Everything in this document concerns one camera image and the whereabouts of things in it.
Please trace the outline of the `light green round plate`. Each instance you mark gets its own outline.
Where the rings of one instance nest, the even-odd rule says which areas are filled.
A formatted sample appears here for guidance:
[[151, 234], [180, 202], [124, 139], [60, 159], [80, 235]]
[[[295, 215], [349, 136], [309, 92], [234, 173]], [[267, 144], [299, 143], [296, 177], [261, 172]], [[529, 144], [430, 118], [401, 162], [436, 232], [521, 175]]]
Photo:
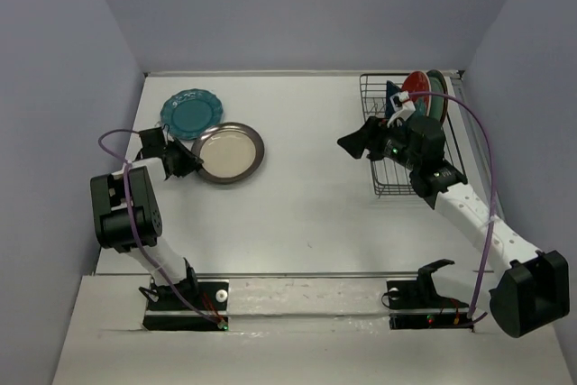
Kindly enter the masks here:
[[448, 101], [441, 96], [437, 96], [436, 93], [446, 94], [447, 85], [440, 71], [431, 69], [426, 74], [429, 78], [430, 90], [433, 92], [433, 95], [430, 95], [428, 116], [439, 120], [442, 124], [446, 118]]

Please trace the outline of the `navy leaf shaped dish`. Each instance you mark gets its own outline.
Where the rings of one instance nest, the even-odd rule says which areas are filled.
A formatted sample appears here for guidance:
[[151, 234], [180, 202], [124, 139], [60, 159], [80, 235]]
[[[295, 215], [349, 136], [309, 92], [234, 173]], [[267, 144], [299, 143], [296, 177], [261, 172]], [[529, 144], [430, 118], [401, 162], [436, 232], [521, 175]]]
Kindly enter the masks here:
[[386, 97], [385, 97], [385, 118], [390, 119], [396, 113], [395, 97], [401, 92], [401, 88], [392, 81], [388, 80], [386, 83]]

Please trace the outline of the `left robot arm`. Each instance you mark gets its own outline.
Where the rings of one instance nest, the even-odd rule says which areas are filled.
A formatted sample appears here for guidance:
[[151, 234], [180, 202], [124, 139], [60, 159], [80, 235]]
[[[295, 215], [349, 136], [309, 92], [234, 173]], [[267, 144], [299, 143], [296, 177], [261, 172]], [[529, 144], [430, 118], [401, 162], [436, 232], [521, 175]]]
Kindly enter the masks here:
[[200, 289], [193, 267], [162, 237], [160, 209], [149, 173], [150, 166], [163, 166], [162, 159], [140, 160], [135, 166], [104, 144], [105, 138], [115, 133], [136, 131], [116, 128], [98, 138], [99, 147], [122, 162], [123, 168], [90, 180], [96, 239], [102, 248], [125, 254], [148, 271], [154, 288], [143, 292], [152, 302], [170, 298], [176, 306], [207, 317], [194, 306]]

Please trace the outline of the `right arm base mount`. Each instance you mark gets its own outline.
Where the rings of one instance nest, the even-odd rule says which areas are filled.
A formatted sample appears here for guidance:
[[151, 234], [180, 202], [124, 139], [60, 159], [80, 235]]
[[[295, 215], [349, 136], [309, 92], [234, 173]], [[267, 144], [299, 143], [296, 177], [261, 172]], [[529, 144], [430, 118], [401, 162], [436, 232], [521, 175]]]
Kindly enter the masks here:
[[387, 282], [381, 304], [389, 311], [391, 330], [474, 328], [467, 318], [469, 305], [438, 293], [434, 275], [454, 261], [442, 259], [423, 265], [417, 275]]

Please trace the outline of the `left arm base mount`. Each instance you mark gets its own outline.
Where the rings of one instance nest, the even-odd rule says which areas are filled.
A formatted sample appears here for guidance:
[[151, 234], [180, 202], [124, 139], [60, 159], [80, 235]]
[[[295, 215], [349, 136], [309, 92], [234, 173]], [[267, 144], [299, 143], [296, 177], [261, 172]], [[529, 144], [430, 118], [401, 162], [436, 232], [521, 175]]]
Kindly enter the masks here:
[[146, 299], [142, 326], [148, 331], [226, 332], [229, 330], [229, 280], [201, 279], [198, 291], [177, 284], [183, 303], [168, 286], [139, 287]]

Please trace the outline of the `silver rimmed cream plate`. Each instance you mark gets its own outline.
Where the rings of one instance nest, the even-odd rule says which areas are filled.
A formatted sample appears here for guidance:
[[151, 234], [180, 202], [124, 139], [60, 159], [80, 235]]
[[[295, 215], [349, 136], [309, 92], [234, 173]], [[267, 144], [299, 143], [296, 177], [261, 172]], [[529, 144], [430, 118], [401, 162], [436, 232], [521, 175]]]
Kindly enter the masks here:
[[201, 162], [203, 180], [230, 185], [249, 178], [262, 164], [265, 144], [247, 124], [227, 122], [204, 130], [193, 142], [192, 153]]

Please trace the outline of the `red teal floral plate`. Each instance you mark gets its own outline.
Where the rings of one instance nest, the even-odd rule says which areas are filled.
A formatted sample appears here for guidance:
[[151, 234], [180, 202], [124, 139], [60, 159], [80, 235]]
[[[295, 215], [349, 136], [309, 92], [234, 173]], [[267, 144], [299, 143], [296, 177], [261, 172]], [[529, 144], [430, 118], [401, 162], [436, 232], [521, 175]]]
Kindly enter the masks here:
[[401, 87], [402, 92], [409, 94], [423, 92], [423, 95], [412, 96], [411, 101], [415, 107], [415, 115], [428, 116], [430, 112], [431, 96], [426, 91], [431, 90], [427, 74], [423, 71], [411, 72]]

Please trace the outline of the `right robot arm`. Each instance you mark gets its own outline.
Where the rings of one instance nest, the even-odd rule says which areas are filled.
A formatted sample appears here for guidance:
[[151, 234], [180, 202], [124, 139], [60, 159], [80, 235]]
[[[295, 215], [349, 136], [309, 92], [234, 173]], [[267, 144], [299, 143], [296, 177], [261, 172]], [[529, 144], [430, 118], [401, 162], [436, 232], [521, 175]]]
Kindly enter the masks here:
[[567, 260], [557, 251], [541, 251], [490, 215], [465, 175], [445, 158], [439, 121], [419, 116], [388, 126], [371, 116], [337, 143], [356, 160], [390, 159], [408, 170], [414, 192], [451, 222], [494, 271], [498, 282], [488, 291], [487, 309], [505, 334], [519, 338], [569, 314]]

